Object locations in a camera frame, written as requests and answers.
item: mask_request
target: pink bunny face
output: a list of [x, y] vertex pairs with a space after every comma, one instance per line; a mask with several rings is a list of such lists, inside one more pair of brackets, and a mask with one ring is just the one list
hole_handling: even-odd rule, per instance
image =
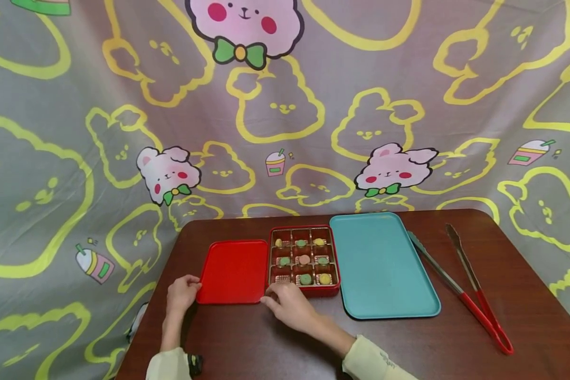
[[137, 168], [146, 180], [152, 201], [163, 203], [165, 193], [181, 193], [178, 188], [196, 187], [201, 182], [201, 171], [188, 162], [189, 152], [180, 147], [165, 149], [144, 148], [137, 156]]
[[304, 32], [297, 0], [186, 0], [198, 35], [236, 45], [262, 43], [273, 59], [289, 54]]
[[401, 152], [400, 145], [396, 143], [374, 149], [368, 165], [355, 178], [357, 188], [381, 189], [393, 184], [400, 184], [400, 187], [420, 184], [431, 175], [429, 161], [437, 153], [433, 148]]

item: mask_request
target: light green sleeve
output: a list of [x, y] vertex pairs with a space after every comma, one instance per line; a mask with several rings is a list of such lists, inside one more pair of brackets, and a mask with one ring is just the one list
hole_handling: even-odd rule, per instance
[[146, 380], [192, 380], [184, 350], [177, 347], [154, 355], [148, 365]]
[[357, 336], [357, 341], [344, 358], [342, 370], [354, 380], [417, 380], [362, 335]]

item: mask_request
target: red tray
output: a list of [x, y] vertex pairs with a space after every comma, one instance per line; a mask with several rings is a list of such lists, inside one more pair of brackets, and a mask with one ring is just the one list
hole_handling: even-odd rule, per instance
[[259, 303], [265, 292], [268, 244], [264, 240], [216, 241], [209, 247], [196, 301]]
[[[316, 244], [321, 239], [324, 244]], [[305, 246], [299, 247], [298, 241]], [[268, 285], [276, 282], [293, 282], [306, 297], [333, 297], [340, 291], [340, 267], [334, 246], [334, 236], [329, 225], [286, 226], [273, 228], [270, 232], [268, 257]], [[300, 257], [310, 257], [310, 264], [301, 265]], [[281, 264], [283, 258], [289, 263]], [[328, 259], [328, 264], [319, 264], [319, 259]], [[310, 285], [302, 285], [300, 276], [308, 274]], [[320, 284], [319, 277], [327, 274], [330, 284]]]

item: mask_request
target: blue tray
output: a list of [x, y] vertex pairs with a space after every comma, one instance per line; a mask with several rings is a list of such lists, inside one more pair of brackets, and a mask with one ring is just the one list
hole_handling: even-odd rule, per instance
[[344, 308], [356, 319], [433, 317], [441, 301], [400, 217], [390, 212], [329, 221]]

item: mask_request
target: tongs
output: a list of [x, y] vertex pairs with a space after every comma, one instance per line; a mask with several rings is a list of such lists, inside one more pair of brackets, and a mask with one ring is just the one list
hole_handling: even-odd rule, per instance
[[477, 276], [473, 271], [473, 267], [471, 266], [469, 258], [466, 256], [464, 249], [462, 249], [460, 236], [458, 236], [458, 233], [456, 232], [454, 227], [452, 227], [451, 224], [445, 225], [445, 231], [448, 233], [448, 237], [450, 238], [450, 240], [454, 244], [454, 247], [456, 248], [458, 257], [460, 258], [460, 261], [462, 261], [462, 266], [464, 267], [467, 276], [469, 276], [471, 284], [473, 285], [473, 290], [477, 295], [481, 308], [478, 307], [478, 305], [473, 302], [473, 300], [460, 287], [460, 285], [458, 285], [456, 281], [454, 281], [452, 277], [450, 277], [448, 273], [446, 273], [440, 267], [440, 265], [437, 264], [437, 261], [433, 259], [433, 256], [429, 255], [424, 245], [420, 243], [420, 240], [418, 240], [417, 237], [410, 231], [408, 231], [408, 235], [410, 236], [412, 243], [416, 246], [417, 252], [420, 252], [422, 255], [424, 255], [424, 257], [426, 257], [426, 259], [429, 261], [432, 267], [437, 271], [437, 273], [441, 277], [443, 277], [445, 282], [448, 283], [448, 285], [450, 286], [450, 288], [452, 288], [453, 291], [456, 292], [458, 297], [462, 300], [462, 303], [465, 304], [465, 306], [469, 309], [469, 311], [473, 313], [473, 315], [477, 318], [477, 320], [484, 326], [484, 328], [492, 337], [494, 342], [498, 345], [498, 348], [500, 348], [500, 350], [504, 352], [506, 355], [512, 355], [514, 352], [513, 345], [511, 344], [505, 332], [500, 327], [500, 324], [498, 323], [496, 316], [492, 312], [492, 308], [490, 308], [490, 305], [488, 304], [488, 300], [486, 299], [486, 296], [484, 295], [481, 289], [481, 285], [477, 280]]

